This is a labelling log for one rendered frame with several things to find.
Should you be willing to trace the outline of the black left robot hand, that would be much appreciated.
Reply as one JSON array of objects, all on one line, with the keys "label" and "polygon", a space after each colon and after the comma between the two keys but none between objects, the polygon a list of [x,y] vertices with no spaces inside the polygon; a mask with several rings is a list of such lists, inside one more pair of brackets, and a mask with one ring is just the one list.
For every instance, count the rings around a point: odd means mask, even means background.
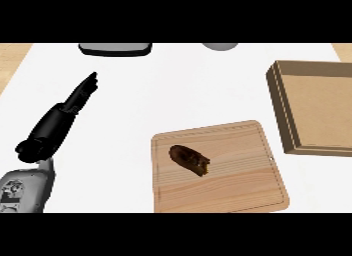
[{"label": "black left robot hand", "polygon": [[67,137],[76,116],[98,89],[97,73],[82,81],[63,103],[57,103],[36,124],[27,139],[18,144],[18,159],[35,163],[52,157]]}]

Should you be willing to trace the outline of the dark brown shrivelled tomato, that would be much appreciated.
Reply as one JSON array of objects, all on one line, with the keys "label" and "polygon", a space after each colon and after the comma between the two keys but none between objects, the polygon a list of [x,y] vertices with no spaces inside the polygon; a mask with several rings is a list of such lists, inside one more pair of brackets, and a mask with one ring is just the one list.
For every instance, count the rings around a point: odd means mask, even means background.
[{"label": "dark brown shrivelled tomato", "polygon": [[196,150],[182,145],[174,145],[169,150],[171,159],[200,177],[209,173],[210,159]]}]

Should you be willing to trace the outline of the pale wooden cutting board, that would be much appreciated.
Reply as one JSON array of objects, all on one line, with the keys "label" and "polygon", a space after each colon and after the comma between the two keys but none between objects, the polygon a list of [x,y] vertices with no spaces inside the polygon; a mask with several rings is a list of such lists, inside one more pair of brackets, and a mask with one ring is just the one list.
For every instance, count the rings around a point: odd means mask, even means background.
[{"label": "pale wooden cutting board", "polygon": [[[175,145],[210,159],[197,175],[171,158]],[[271,212],[290,205],[262,125],[244,121],[157,134],[151,140],[157,212]]]}]

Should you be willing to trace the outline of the brown cardboard box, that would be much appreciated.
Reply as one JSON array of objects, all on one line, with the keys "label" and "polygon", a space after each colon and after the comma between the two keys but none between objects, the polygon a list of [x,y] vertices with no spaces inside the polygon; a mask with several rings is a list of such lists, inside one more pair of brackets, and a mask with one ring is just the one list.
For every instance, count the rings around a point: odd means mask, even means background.
[{"label": "brown cardboard box", "polygon": [[352,63],[278,60],[267,80],[284,152],[352,157]]}]

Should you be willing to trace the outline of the grey rounded object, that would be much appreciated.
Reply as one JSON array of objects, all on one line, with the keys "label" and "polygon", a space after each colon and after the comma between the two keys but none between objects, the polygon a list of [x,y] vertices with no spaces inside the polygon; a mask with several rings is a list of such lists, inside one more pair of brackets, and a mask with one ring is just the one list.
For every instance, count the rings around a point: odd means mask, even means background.
[{"label": "grey rounded object", "polygon": [[203,45],[215,51],[228,51],[237,47],[238,43],[203,43]]}]

